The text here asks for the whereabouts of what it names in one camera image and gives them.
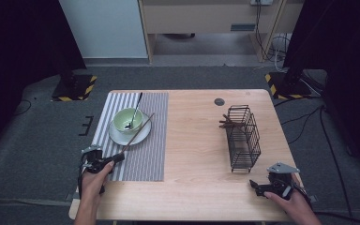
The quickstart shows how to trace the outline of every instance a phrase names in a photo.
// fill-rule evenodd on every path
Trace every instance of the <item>spoon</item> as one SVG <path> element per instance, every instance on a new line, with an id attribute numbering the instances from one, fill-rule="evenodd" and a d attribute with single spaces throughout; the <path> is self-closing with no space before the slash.
<path id="1" fill-rule="evenodd" d="M 133 114 L 133 116 L 131 117 L 131 121 L 130 121 L 130 123 L 128 123 L 128 124 L 125 126 L 124 130 L 130 130 L 130 129 L 131 129 L 131 126 L 133 125 L 134 116 L 136 116 L 137 109 L 139 109 L 139 103 L 140 103 L 140 100 L 142 99 L 142 96 L 143 96 L 143 92 L 140 93 L 139 99 L 137 100 L 136 109 L 134 110 L 134 114 Z"/>

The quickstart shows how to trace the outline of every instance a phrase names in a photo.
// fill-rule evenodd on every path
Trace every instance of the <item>wall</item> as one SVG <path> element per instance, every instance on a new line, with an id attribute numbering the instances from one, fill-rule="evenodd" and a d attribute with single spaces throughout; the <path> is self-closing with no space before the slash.
<path id="1" fill-rule="evenodd" d="M 59 0 L 83 58 L 147 58 L 137 0 Z"/>

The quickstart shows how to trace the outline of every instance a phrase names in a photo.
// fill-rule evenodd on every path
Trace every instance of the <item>utensil holder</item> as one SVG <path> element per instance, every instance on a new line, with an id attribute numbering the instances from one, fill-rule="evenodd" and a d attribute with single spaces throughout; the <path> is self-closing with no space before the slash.
<path id="1" fill-rule="evenodd" d="M 259 131 L 253 113 L 248 105 L 233 105 L 225 121 L 220 121 L 221 128 L 226 129 L 230 152 L 230 163 L 233 170 L 250 170 L 256 163 L 261 149 Z"/>

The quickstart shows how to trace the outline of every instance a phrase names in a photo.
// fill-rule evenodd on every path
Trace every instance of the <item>plate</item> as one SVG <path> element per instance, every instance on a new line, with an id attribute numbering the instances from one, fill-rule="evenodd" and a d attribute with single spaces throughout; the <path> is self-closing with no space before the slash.
<path id="1" fill-rule="evenodd" d="M 146 114 L 142 114 L 142 123 L 144 124 L 145 121 L 148 120 L 148 115 Z M 136 144 L 141 142 L 142 140 L 144 140 L 148 134 L 151 131 L 151 127 L 152 127 L 152 122 L 151 120 L 148 121 L 148 123 L 142 128 L 142 131 L 140 131 L 140 133 L 137 135 L 137 137 L 133 140 L 133 142 L 131 142 L 130 145 Z M 112 139 L 113 142 L 121 144 L 121 145 L 127 145 L 128 142 L 130 141 L 130 139 L 133 138 L 133 136 L 135 135 L 135 133 L 132 134 L 124 134 L 119 132 L 115 126 L 113 125 L 113 121 L 110 122 L 110 127 L 109 127 L 109 135 L 110 138 Z"/>

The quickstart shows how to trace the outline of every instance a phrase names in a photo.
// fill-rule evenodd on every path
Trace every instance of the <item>hazard tape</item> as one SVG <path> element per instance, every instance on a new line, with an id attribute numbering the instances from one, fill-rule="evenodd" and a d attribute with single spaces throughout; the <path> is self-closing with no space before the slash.
<path id="1" fill-rule="evenodd" d="M 277 93 L 277 88 L 274 85 L 270 74 L 265 75 L 265 80 L 268 83 L 268 87 L 270 88 L 271 95 L 274 99 L 298 99 L 311 97 L 311 95 L 280 95 L 279 93 Z"/>
<path id="2" fill-rule="evenodd" d="M 87 88 L 84 91 L 84 94 L 82 96 L 77 96 L 77 97 L 67 97 L 67 96 L 62 96 L 62 97 L 52 97 L 52 101 L 72 101 L 72 100 L 87 100 L 87 98 L 89 98 L 90 93 L 92 92 L 92 89 L 95 85 L 96 79 L 98 78 L 98 76 L 92 76 L 90 79 L 90 82 L 87 86 Z"/>

